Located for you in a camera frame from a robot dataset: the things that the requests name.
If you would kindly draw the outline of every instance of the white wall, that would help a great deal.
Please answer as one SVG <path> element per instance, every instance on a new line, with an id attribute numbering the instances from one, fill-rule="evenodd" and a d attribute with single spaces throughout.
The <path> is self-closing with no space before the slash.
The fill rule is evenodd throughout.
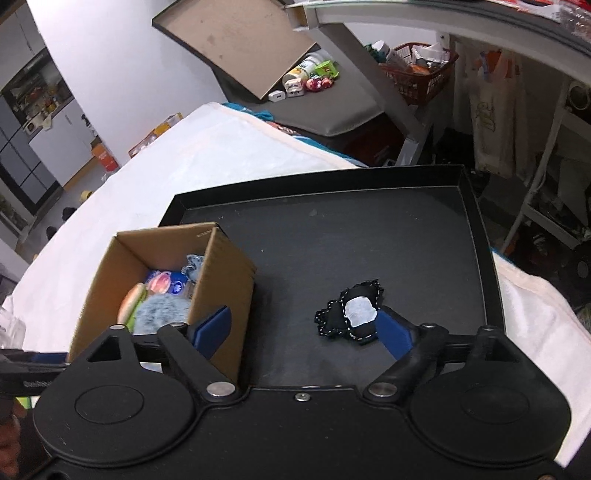
<path id="1" fill-rule="evenodd" d="M 169 115 L 225 97 L 209 67 L 151 25 L 173 0 L 28 0 L 74 97 L 117 161 Z"/>
<path id="2" fill-rule="evenodd" d="M 25 274 L 29 264 L 25 262 L 12 248 L 0 240 L 0 273 L 6 277 L 19 281 Z"/>

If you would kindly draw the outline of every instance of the gray fluffy ball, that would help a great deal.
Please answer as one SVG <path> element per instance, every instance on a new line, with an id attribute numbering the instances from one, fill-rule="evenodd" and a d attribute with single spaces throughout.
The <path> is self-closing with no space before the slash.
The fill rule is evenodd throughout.
<path id="1" fill-rule="evenodd" d="M 135 311 L 134 335 L 150 335 L 169 323 L 186 322 L 190 306 L 189 300 L 171 293 L 151 296 Z"/>

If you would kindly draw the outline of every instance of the metal screw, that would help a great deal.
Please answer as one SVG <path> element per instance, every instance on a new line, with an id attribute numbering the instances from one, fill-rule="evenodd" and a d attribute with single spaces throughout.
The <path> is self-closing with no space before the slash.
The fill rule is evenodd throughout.
<path id="1" fill-rule="evenodd" d="M 236 387 L 230 382 L 214 382 L 210 383 L 206 390 L 212 397 L 227 397 L 236 391 Z"/>
<path id="2" fill-rule="evenodd" d="M 392 397 L 396 395 L 398 387 L 388 382 L 377 382 L 368 388 L 369 393 L 374 397 Z"/>
<path id="3" fill-rule="evenodd" d="M 305 392 L 300 392 L 300 393 L 296 393 L 294 398 L 297 401 L 310 401 L 310 399 L 312 398 L 312 396 L 309 393 L 305 393 Z"/>

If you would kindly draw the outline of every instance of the kitchen cabinet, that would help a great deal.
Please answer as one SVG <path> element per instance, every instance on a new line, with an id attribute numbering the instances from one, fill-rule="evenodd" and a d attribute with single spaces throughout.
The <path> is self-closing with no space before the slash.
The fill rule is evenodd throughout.
<path id="1" fill-rule="evenodd" d="M 24 182 L 31 173 L 31 170 L 10 143 L 0 151 L 0 165 L 3 166 L 17 185 Z"/>
<path id="2" fill-rule="evenodd" d="M 51 128 L 40 131 L 29 143 L 62 186 L 92 158 L 90 132 L 81 129 L 80 115 L 82 109 L 72 100 L 53 118 Z"/>
<path id="3" fill-rule="evenodd" d="M 0 130 L 6 135 L 7 139 L 11 139 L 15 133 L 21 131 L 21 124 L 17 117 L 14 116 L 12 110 L 8 106 L 4 97 L 0 96 Z"/>
<path id="4" fill-rule="evenodd" d="M 0 24 L 0 89 L 33 58 L 16 14 Z"/>
<path id="5" fill-rule="evenodd" d="M 37 164 L 33 170 L 33 173 L 47 189 L 49 189 L 56 182 L 55 177 L 49 170 L 47 170 L 47 167 L 42 162 Z"/>
<path id="6" fill-rule="evenodd" d="M 7 143 L 8 143 L 8 139 L 6 138 L 6 136 L 0 130 L 0 151 L 2 151 L 2 149 L 4 147 L 6 147 L 6 144 Z"/>
<path id="7" fill-rule="evenodd" d="M 47 191 L 45 185 L 43 185 L 35 175 L 29 175 L 25 181 L 22 182 L 21 188 L 33 203 L 37 203 L 41 200 L 41 197 L 43 197 Z"/>
<path id="8" fill-rule="evenodd" d="M 27 39 L 27 43 L 31 48 L 31 52 L 33 56 L 35 56 L 45 48 L 45 42 L 37 29 L 33 14 L 31 13 L 29 6 L 25 3 L 16 11 L 16 15 L 21 24 L 22 31 L 25 34 L 25 38 Z"/>
<path id="9" fill-rule="evenodd" d="M 0 221 L 0 239 L 13 250 L 18 243 L 18 237 L 2 221 Z"/>
<path id="10" fill-rule="evenodd" d="M 10 143 L 30 170 L 34 170 L 35 167 L 39 165 L 41 160 L 29 145 L 29 136 L 24 131 L 19 130 L 16 135 L 11 138 Z"/>

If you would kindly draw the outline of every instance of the cardboard flap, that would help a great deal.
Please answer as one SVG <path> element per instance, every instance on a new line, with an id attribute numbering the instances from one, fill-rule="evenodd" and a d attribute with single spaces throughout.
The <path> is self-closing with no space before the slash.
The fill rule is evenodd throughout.
<path id="1" fill-rule="evenodd" d="M 127 292 L 148 274 L 148 268 L 117 237 L 109 248 L 90 286 L 70 347 L 75 358 L 107 327 L 117 323 L 121 301 Z"/>
<path id="2" fill-rule="evenodd" d="M 212 314 L 220 306 L 230 308 L 230 335 L 211 362 L 233 380 L 238 378 L 255 271 L 253 263 L 228 237 L 221 230 L 214 230 L 193 296 L 189 323 Z"/>
<path id="3" fill-rule="evenodd" d="M 117 240 L 152 270 L 179 271 L 187 254 L 204 255 L 217 224 L 194 223 L 119 232 Z"/>
<path id="4" fill-rule="evenodd" d="M 179 0 L 154 23 L 260 99 L 314 45 L 269 0 Z"/>

